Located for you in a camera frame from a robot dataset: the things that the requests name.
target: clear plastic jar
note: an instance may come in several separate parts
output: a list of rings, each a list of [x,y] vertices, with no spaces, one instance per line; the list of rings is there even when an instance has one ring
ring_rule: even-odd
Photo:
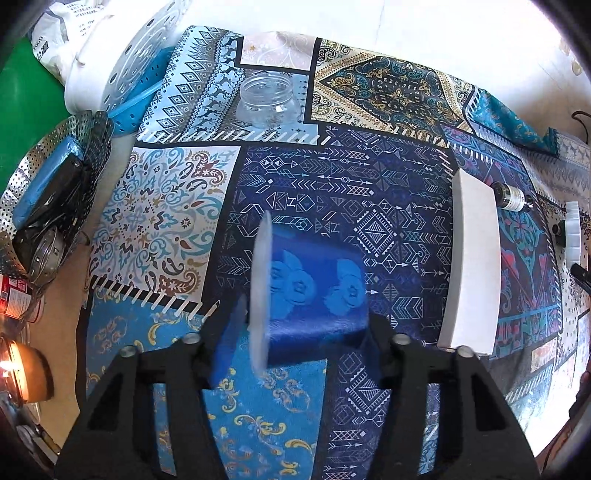
[[[236,118],[241,122],[270,129],[295,123],[300,115],[294,84],[287,75],[261,72],[248,77],[240,85]]]

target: perforated metal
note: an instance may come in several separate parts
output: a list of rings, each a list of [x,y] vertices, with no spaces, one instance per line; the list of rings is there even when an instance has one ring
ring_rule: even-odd
[[[6,232],[0,232],[0,271],[12,278],[28,279],[27,272],[12,247],[12,238]]]
[[[43,137],[37,145],[27,152],[17,169],[12,174],[6,191],[0,198],[0,273],[12,278],[28,278],[23,266],[18,260],[12,247],[12,239],[17,230],[12,223],[12,211],[22,198],[31,183],[31,179],[45,160],[53,153],[59,143],[67,135],[72,135],[82,147],[84,163],[92,166],[90,188],[83,196],[83,215],[75,228],[70,229],[68,238],[64,239],[66,255],[63,261],[72,253],[74,239],[81,230],[95,198],[96,185],[100,178],[111,151],[111,134],[113,123],[105,112],[94,115],[90,110],[72,115],[61,122],[50,133]],[[58,224],[60,230],[67,230],[72,225],[73,218],[64,217]]]

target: patterned tablecloth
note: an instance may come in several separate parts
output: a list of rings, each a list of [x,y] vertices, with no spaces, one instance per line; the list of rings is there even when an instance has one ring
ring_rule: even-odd
[[[235,118],[241,82],[261,69],[292,77],[299,123],[261,131]],[[586,265],[589,149],[553,130],[540,138],[448,74],[304,35],[190,27],[182,36],[93,241],[80,401],[121,346],[166,347],[199,329],[223,288],[248,290],[265,210],[275,223],[356,245],[371,309],[432,348],[458,168],[535,198],[529,213],[498,212],[499,324],[484,361],[539,452],[567,418],[589,358],[589,299],[548,228],[578,200]],[[360,353],[255,378],[246,341],[245,332],[228,376],[206,395],[228,475],[364,478],[389,392]],[[174,471],[157,391],[161,463]],[[438,414],[431,385],[422,472],[433,466]]]

